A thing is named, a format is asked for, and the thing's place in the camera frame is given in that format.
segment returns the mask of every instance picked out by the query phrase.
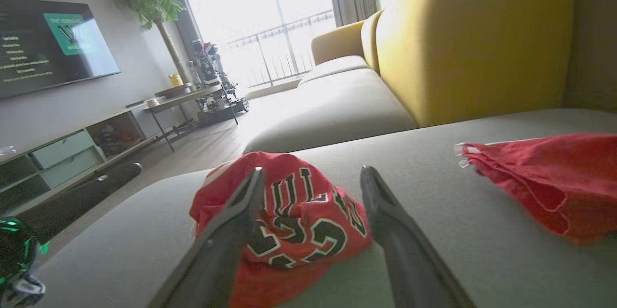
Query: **tv stand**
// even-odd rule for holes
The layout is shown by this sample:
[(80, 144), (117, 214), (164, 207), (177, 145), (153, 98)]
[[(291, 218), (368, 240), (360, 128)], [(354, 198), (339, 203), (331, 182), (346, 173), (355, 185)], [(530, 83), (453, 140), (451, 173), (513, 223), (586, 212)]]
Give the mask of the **tv stand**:
[[(161, 139), (146, 108), (137, 104), (42, 145), (0, 156), (0, 215), (25, 211)], [(164, 128), (177, 124), (171, 110), (160, 114), (159, 121)], [(129, 133), (137, 143), (113, 156), (104, 154), (93, 137), (107, 125)]]

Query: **yellow cushion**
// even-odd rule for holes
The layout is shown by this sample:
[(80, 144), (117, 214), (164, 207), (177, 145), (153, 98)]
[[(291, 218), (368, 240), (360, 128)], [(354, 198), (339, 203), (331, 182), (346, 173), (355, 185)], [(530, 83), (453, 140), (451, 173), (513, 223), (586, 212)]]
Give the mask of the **yellow cushion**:
[(311, 50), (313, 51), (315, 65), (343, 56), (359, 55), (364, 57), (360, 36), (362, 24), (364, 24), (364, 20), (337, 27), (328, 33), (313, 38)]
[(400, 0), (377, 23), (381, 77), (419, 126), (558, 107), (572, 0)]
[(377, 20), (383, 10), (379, 10), (364, 21), (362, 25), (362, 48), (364, 49), (364, 60), (366, 64), (374, 71), (379, 73), (379, 62), (377, 61), (377, 42), (375, 40), (375, 30), (377, 29)]

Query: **jersey lettering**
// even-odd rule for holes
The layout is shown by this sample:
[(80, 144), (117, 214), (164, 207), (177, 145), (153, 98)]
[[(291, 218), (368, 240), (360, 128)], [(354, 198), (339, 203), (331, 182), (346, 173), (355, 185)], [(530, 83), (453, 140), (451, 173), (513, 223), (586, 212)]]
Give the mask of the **jersey lettering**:
[(297, 200), (295, 194), (295, 174), (291, 174), (291, 176), (285, 178), (285, 183), (287, 185), (287, 195), (289, 195), (289, 204), (282, 210), (282, 215), (290, 216), (291, 207), (295, 205), (295, 201)]
[(293, 268), (295, 261), (289, 256), (281, 254), (269, 258), (268, 263), (271, 264), (272, 267), (280, 270), (287, 270)]
[(335, 203), (339, 206), (339, 208), (345, 215), (345, 218), (348, 218), (348, 211), (345, 205), (345, 201), (343, 200), (343, 197), (341, 196), (341, 194), (339, 194), (339, 190), (336, 187), (335, 187)]
[(272, 184), (272, 197), (274, 199), (274, 214), (282, 216), (282, 196), (281, 196), (281, 183), (282, 180), (276, 181)]
[(312, 201), (303, 202), (303, 203), (324, 203), (328, 202), (328, 194), (319, 194), (316, 198), (313, 198)]
[(281, 242), (278, 238), (275, 235), (268, 233), (268, 228), (266, 227), (265, 222), (258, 220), (256, 224), (258, 230), (249, 236), (249, 240), (247, 242), (247, 246), (256, 256), (262, 257), (268, 255), (281, 247)]
[(362, 235), (362, 238), (366, 238), (366, 226), (364, 226), (364, 221), (362, 220), (360, 213), (358, 212), (358, 206), (356, 205), (355, 201), (349, 198), (349, 196), (347, 196), (347, 200), (349, 203), (349, 222), (351, 223), (352, 227)]
[(304, 180), (304, 191), (307, 192), (306, 202), (313, 200), (313, 182), (310, 179), (310, 170), (308, 168), (300, 168), (300, 176)]
[(323, 259), (324, 257), (337, 255), (337, 253), (340, 253), (343, 249), (345, 249), (345, 245), (347, 244), (347, 234), (341, 225), (333, 222), (332, 220), (321, 218), (317, 220), (317, 222), (315, 222), (310, 229), (311, 243), (320, 247), (325, 247), (327, 241), (330, 241), (333, 245), (327, 251), (315, 249), (311, 255), (305, 257), (302, 261), (307, 263), (315, 262), (319, 259)]
[(282, 237), (282, 240), (286, 240), (293, 244), (304, 243), (306, 240), (306, 235), (304, 233), (304, 229), (300, 224), (299, 218), (287, 218), (285, 216), (277, 216), (274, 219), (274, 227), (280, 230), (288, 230), (291, 231), (289, 236)]

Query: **sofa cushion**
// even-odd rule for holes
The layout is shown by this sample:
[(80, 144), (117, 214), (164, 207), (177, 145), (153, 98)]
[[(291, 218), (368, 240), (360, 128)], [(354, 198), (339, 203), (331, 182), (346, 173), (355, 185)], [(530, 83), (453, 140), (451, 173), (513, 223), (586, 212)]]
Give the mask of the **sofa cushion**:
[(244, 152), (292, 152), (416, 128), (372, 69), (322, 77), (286, 92)]
[(300, 84), (328, 75), (360, 68), (368, 68), (368, 64), (366, 64), (362, 56), (353, 55), (335, 58), (334, 60), (326, 61), (323, 64), (315, 66), (312, 71), (307, 73), (306, 77), (300, 80)]

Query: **red jersey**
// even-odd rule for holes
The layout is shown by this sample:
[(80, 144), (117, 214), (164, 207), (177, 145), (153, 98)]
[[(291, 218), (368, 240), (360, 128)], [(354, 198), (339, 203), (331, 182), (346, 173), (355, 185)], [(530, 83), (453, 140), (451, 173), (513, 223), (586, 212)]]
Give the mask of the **red jersey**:
[(266, 177), (259, 226), (243, 253), (230, 307), (271, 307), (293, 299), (371, 238), (364, 207), (317, 168), (290, 154), (252, 152), (212, 170), (190, 215), (200, 235), (247, 174)]
[(544, 227), (575, 243), (617, 233), (617, 136), (463, 143), (458, 152)]

